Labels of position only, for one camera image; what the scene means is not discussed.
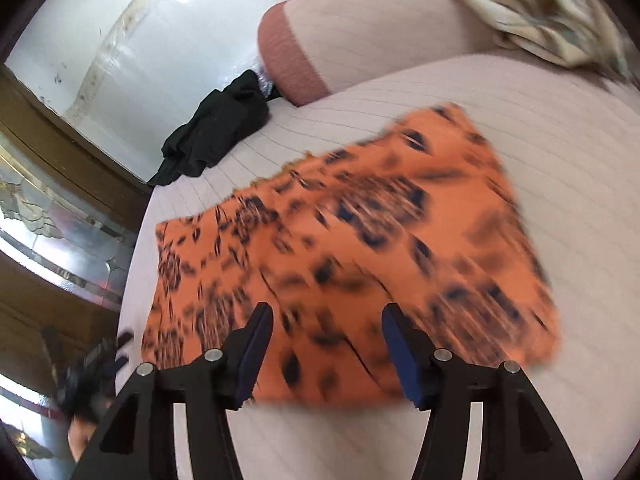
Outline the person's left hand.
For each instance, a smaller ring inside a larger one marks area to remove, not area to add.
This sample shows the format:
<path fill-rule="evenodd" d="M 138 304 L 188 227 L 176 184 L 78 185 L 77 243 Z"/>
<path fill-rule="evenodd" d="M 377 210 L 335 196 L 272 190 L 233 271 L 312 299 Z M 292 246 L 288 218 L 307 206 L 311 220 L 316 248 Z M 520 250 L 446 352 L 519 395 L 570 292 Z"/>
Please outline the person's left hand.
<path fill-rule="evenodd" d="M 70 447 L 70 454 L 72 454 L 76 463 L 79 462 L 81 455 L 84 454 L 96 428 L 98 428 L 98 425 L 95 422 L 80 416 L 75 416 L 70 421 L 67 441 Z"/>

